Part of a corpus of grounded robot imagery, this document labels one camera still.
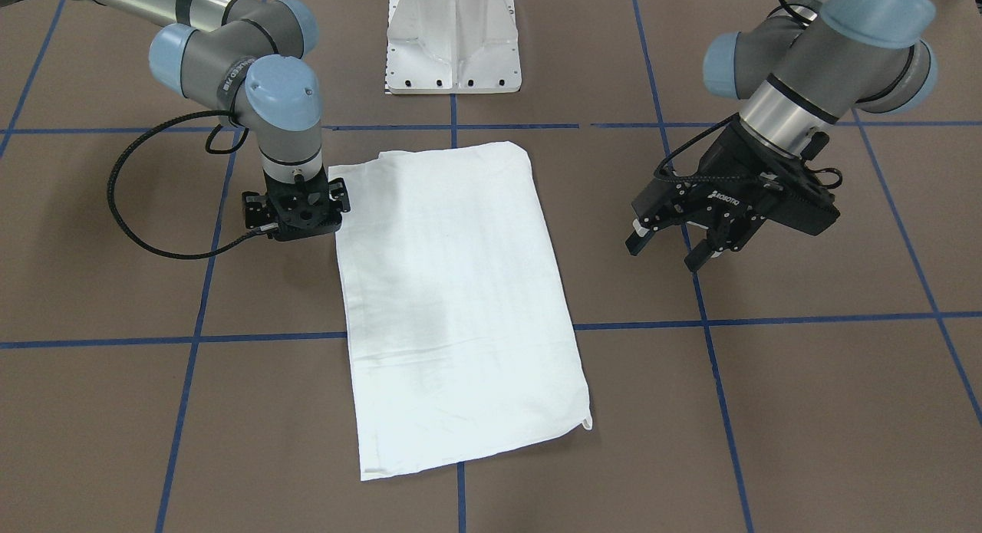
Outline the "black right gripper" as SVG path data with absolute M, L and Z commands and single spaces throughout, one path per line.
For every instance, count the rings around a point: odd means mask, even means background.
M 316 174 L 300 183 L 280 183 L 266 176 L 265 186 L 264 194 L 242 192 L 243 223 L 277 242 L 333 235 L 341 228 L 341 215 L 351 211 L 341 177 Z

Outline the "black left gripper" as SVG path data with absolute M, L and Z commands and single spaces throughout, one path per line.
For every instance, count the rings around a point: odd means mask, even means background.
M 679 174 L 669 166 L 670 160 L 715 131 L 719 136 L 695 173 Z M 758 211 L 766 195 L 760 181 L 773 178 L 761 174 L 768 151 L 797 158 L 765 143 L 739 116 L 728 117 L 684 143 L 659 163 L 653 179 L 632 201 L 636 218 L 625 240 L 628 253 L 638 256 L 657 232 L 685 222 L 706 229 L 705 239 L 684 258 L 690 273 L 697 273 L 714 256 L 743 250 L 768 219 Z

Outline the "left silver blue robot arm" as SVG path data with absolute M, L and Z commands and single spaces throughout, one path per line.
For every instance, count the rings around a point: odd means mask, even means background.
M 839 219 L 835 167 L 808 165 L 850 111 L 896 114 L 919 106 L 939 76 L 924 33 L 936 17 L 929 0 L 778 0 L 750 32 L 716 37 L 703 58 L 710 93 L 741 100 L 732 116 L 681 145 L 714 141 L 694 173 L 674 168 L 674 151 L 632 201 L 641 253 L 660 230 L 695 225 L 705 236 L 685 257 L 695 273 L 724 252 L 739 252 L 765 222 L 821 235 Z

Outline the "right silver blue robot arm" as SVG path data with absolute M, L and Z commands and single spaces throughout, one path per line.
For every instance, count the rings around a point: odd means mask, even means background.
M 3 6 L 27 0 L 2 0 Z M 250 235 L 291 242 L 332 235 L 350 209 L 322 162 L 322 99 L 305 55 L 319 30 L 298 0 L 68 0 L 159 26 L 148 64 L 162 85 L 212 117 L 255 134 L 266 191 L 246 192 Z

